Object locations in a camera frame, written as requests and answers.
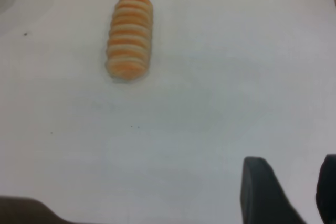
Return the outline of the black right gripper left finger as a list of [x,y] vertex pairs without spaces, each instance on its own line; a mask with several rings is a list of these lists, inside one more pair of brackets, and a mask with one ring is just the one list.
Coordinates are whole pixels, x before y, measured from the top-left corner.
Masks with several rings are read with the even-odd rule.
[[241,184],[240,205],[244,224],[305,222],[289,202],[265,159],[244,159]]

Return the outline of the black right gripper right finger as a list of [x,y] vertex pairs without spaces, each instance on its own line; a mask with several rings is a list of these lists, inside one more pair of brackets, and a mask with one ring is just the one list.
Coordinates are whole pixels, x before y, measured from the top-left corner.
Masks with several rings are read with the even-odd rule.
[[316,204],[323,223],[335,223],[335,154],[328,154],[321,165]]

